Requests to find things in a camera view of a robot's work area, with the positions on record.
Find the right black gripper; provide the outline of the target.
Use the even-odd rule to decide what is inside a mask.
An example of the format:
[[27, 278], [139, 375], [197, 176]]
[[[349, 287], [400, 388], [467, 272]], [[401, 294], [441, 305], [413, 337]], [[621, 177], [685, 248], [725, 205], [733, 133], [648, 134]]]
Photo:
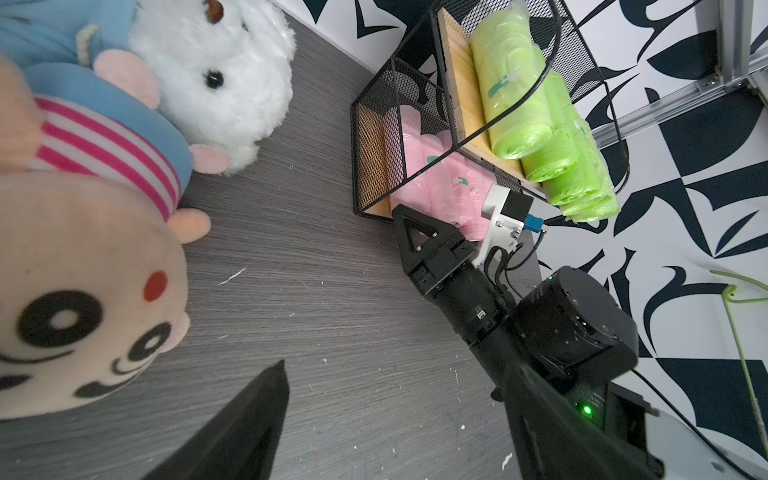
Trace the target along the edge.
[[479, 360], [508, 360], [514, 342], [504, 330], [510, 308], [473, 265], [477, 249], [459, 229], [406, 205], [393, 211], [402, 267], [421, 296], [437, 306]]

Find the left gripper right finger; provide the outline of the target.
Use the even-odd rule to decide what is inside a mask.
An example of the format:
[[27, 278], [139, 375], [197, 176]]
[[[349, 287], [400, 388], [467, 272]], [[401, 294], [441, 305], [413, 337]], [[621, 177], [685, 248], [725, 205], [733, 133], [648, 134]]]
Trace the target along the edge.
[[524, 479], [655, 479], [648, 457], [579, 414], [532, 368], [507, 367], [503, 397]]

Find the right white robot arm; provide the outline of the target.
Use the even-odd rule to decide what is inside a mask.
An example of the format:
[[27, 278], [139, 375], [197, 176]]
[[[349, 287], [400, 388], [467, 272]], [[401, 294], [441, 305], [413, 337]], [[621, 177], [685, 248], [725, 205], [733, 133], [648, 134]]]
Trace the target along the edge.
[[525, 479], [763, 479], [675, 409], [617, 383], [635, 370], [635, 321], [587, 273], [557, 270], [521, 300], [454, 226], [393, 214], [403, 269], [494, 383]]

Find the green trash bag roll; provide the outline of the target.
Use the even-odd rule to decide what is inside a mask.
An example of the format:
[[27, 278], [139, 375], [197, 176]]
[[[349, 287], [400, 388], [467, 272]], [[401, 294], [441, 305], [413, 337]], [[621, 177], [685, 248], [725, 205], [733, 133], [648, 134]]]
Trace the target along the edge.
[[543, 184], [550, 205], [560, 206], [582, 199], [607, 194], [610, 176], [588, 123], [578, 114], [574, 118], [576, 130], [572, 143], [577, 160], [565, 173]]
[[594, 203], [579, 209], [570, 219], [574, 223], [588, 223], [607, 220], [621, 211], [618, 199], [615, 195], [606, 196]]
[[611, 182], [608, 181], [607, 183], [602, 185], [599, 190], [597, 190], [597, 191], [595, 191], [595, 192], [593, 192], [591, 194], [588, 194], [588, 195], [586, 195], [586, 196], [584, 196], [582, 198], [579, 198], [577, 200], [574, 200], [574, 201], [571, 201], [571, 202], [568, 202], [568, 203], [565, 203], [565, 204], [561, 205], [560, 206], [560, 210], [561, 210], [561, 212], [562, 212], [562, 214], [564, 216], [570, 217], [570, 215], [572, 215], [573, 213], [575, 213], [579, 209], [584, 208], [585, 206], [590, 205], [590, 204], [594, 203], [595, 201], [599, 201], [603, 197], [611, 196], [611, 195], [615, 195], [616, 196], [616, 194], [615, 194], [615, 192], [613, 190], [613, 186], [612, 186]]
[[555, 70], [544, 80], [553, 133], [543, 147], [522, 159], [526, 178], [535, 183], [552, 180], [571, 169], [578, 160], [573, 137], [578, 129], [578, 116], [570, 99], [567, 84]]
[[533, 42], [523, 1], [485, 17], [470, 37], [491, 150], [502, 160], [521, 159], [552, 137], [553, 121], [545, 93], [537, 89], [510, 111], [539, 79], [546, 63]]

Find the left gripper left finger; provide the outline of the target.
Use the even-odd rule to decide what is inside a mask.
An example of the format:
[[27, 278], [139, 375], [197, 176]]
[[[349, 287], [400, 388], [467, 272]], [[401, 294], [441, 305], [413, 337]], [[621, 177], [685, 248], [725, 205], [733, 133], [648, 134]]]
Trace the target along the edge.
[[263, 370], [147, 479], [268, 479], [290, 388], [283, 361]]

